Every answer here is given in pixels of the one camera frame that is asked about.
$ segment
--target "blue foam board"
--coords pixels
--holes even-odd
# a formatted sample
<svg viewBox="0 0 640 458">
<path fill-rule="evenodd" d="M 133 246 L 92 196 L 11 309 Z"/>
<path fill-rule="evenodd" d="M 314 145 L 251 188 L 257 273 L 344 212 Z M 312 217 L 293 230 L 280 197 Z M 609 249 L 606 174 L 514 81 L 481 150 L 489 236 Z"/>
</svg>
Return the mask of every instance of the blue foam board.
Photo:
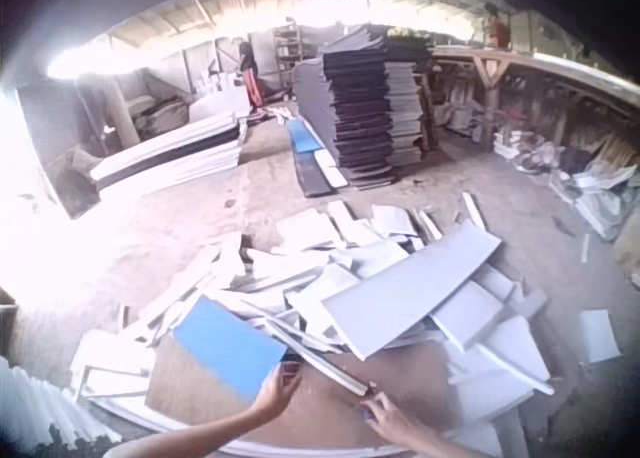
<svg viewBox="0 0 640 458">
<path fill-rule="evenodd" d="M 288 120 L 287 130 L 289 130 L 289 136 L 291 136 L 294 152 L 310 153 L 322 148 L 300 120 Z"/>
<path fill-rule="evenodd" d="M 287 347 L 202 296 L 174 330 L 175 339 L 218 379 L 253 401 Z"/>
</svg>

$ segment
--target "concrete floor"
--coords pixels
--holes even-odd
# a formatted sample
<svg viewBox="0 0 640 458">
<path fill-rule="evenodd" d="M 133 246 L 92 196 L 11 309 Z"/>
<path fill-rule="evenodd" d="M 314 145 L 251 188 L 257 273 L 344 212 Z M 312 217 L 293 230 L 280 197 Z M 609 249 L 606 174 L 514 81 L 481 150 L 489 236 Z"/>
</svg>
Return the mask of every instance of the concrete floor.
<svg viewBox="0 0 640 458">
<path fill-rule="evenodd" d="M 640 293 L 615 264 L 612 248 L 594 234 L 589 261 L 580 263 L 578 214 L 553 192 L 518 173 L 495 154 L 446 135 L 442 151 L 398 183 L 364 192 L 305 199 L 295 180 L 285 128 L 275 121 L 250 130 L 238 168 L 200 178 L 127 204 L 102 203 L 75 222 L 13 218 L 17 230 L 3 260 L 3 286 L 21 309 L 10 359 L 32 375 L 66 386 L 68 366 L 86 330 L 116 331 L 121 302 L 134 315 L 158 296 L 207 240 L 233 230 L 268 250 L 279 243 L 274 223 L 308 207 L 345 200 L 358 217 L 370 205 L 432 209 L 446 231 L 461 193 L 476 197 L 489 231 L 504 240 L 494 260 L 513 279 L 540 286 L 551 297 L 546 314 L 559 339 L 585 361 L 579 312 L 608 308 L 623 358 L 583 367 L 586 385 L 558 413 L 534 448 L 540 456 L 603 456 L 601 440 L 617 438 L 629 402 L 640 347 Z M 556 216 L 576 238 L 561 233 Z M 584 448 L 587 443 L 591 448 Z"/>
</svg>

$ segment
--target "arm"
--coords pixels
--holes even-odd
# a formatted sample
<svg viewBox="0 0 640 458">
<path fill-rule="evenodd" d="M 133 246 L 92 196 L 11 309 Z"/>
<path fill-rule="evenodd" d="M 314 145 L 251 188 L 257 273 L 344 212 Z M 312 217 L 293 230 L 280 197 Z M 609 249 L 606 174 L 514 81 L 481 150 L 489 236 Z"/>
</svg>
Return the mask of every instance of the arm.
<svg viewBox="0 0 640 458">
<path fill-rule="evenodd" d="M 289 405 L 302 378 L 298 364 L 281 364 L 267 377 L 253 405 L 231 418 L 130 441 L 105 458 L 202 457 L 277 418 Z"/>
<path fill-rule="evenodd" d="M 438 433 L 417 420 L 408 418 L 384 393 L 363 403 L 375 419 L 367 423 L 384 439 L 428 458 L 481 458 L 484 455 L 467 450 L 441 438 Z"/>
</svg>

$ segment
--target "hand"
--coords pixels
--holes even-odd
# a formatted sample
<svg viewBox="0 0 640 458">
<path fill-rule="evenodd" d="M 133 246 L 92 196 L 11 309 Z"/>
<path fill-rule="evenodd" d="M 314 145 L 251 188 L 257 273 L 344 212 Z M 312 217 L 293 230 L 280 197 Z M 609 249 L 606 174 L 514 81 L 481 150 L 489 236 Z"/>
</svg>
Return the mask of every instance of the hand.
<svg viewBox="0 0 640 458">
<path fill-rule="evenodd" d="M 375 417 L 367 420 L 369 426 L 387 441 L 416 450 L 424 442 L 437 438 L 435 431 L 407 417 L 384 393 L 378 393 L 375 398 L 362 404 Z"/>
<path fill-rule="evenodd" d="M 267 421 L 280 416 L 302 381 L 299 369 L 300 363 L 286 362 L 271 370 L 262 383 L 256 401 L 251 405 L 251 411 Z"/>
</svg>

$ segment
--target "ceiling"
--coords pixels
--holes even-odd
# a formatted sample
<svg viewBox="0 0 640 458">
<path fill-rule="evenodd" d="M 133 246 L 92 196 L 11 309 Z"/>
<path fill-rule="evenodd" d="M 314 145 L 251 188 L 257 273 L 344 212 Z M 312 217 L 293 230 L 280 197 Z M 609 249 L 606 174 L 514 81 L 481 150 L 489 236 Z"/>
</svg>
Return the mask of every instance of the ceiling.
<svg viewBox="0 0 640 458">
<path fill-rule="evenodd" d="M 443 28 L 436 21 L 446 17 L 447 25 L 453 23 L 460 28 L 466 24 L 468 29 L 471 22 L 484 16 L 487 1 L 503 12 L 517 11 L 509 0 L 370 0 L 370 8 L 373 22 L 391 20 L 399 22 L 386 24 L 403 25 L 417 14 L 422 18 L 422 25 L 418 25 L 421 27 Z M 137 49 L 176 50 L 210 40 L 212 33 L 229 36 L 277 26 L 286 16 L 293 16 L 300 23 L 304 21 L 300 17 L 307 15 L 308 19 L 323 18 L 324 22 L 340 19 L 352 24 L 348 23 L 349 15 L 345 17 L 345 13 L 351 12 L 354 23 L 362 22 L 362 14 L 357 12 L 364 12 L 364 3 L 364 0 L 171 0 L 131 17 L 112 28 L 108 36 Z"/>
</svg>

